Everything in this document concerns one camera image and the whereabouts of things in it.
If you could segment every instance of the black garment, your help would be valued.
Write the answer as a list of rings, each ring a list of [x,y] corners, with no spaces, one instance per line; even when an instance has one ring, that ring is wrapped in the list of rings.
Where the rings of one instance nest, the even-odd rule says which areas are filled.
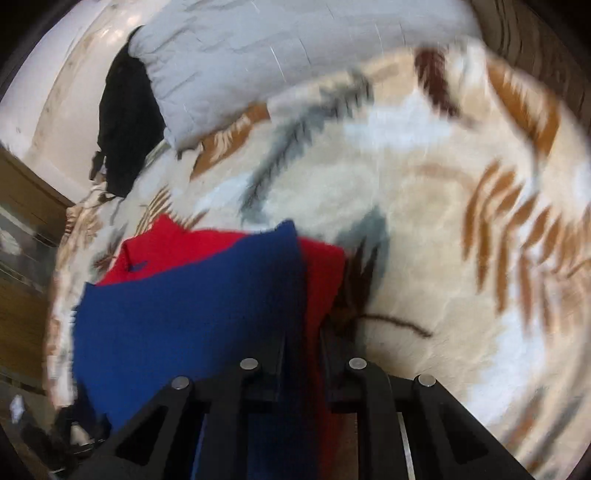
[[[107,192],[119,197],[127,196],[164,133],[144,64],[129,55],[129,40],[137,30],[113,60],[99,105],[97,143],[105,156]]]

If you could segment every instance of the silver screw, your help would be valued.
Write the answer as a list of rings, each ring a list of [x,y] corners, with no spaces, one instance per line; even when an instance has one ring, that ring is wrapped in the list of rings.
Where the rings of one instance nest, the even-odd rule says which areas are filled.
[[[437,383],[437,380],[435,380],[435,377],[432,375],[421,374],[418,376],[418,382],[423,387],[432,387],[433,385],[435,385]]]
[[[187,388],[189,384],[190,381],[187,377],[177,377],[172,381],[170,386],[175,390],[182,390],[183,388]]]
[[[349,360],[349,366],[353,370],[363,370],[365,367],[368,366],[368,363],[363,358],[356,356]]]
[[[254,370],[258,367],[258,360],[256,358],[245,358],[240,362],[240,368],[243,370]]]

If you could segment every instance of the white pillow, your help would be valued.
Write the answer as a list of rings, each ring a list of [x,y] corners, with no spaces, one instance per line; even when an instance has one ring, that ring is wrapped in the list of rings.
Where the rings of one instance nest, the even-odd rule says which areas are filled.
[[[298,82],[463,35],[480,36],[463,0],[171,0],[129,53],[146,65],[166,140],[183,150]]]

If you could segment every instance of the bed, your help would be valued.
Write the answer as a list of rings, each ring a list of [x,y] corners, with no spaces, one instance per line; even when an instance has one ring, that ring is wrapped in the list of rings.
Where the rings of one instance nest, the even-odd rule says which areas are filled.
[[[98,183],[68,211],[48,323],[52,403],[76,396],[74,310],[123,240],[163,213],[190,229],[245,232],[290,218],[348,253],[348,294],[330,321],[354,327],[368,359],[402,377],[434,375],[536,478],[567,478],[591,440],[591,167],[558,97],[454,34],[380,48],[264,98],[231,92],[239,112],[224,104],[225,120],[201,131],[190,108],[187,123],[163,107],[182,102],[154,86],[149,31],[144,53],[140,40],[130,51],[169,131],[126,198]],[[383,48],[379,27],[378,40]],[[354,428],[349,419],[335,478],[356,477]]]

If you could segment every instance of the floral blanket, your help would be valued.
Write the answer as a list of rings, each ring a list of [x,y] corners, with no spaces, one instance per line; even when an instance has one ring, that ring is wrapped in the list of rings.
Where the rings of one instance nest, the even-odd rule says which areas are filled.
[[[74,308],[121,242],[168,213],[190,229],[293,219],[350,255],[331,320],[390,374],[433,374],[540,479],[591,440],[591,163],[573,115],[473,41],[397,50],[251,105],[124,200],[68,211],[47,389],[76,395]],[[345,436],[338,478],[355,478]]]

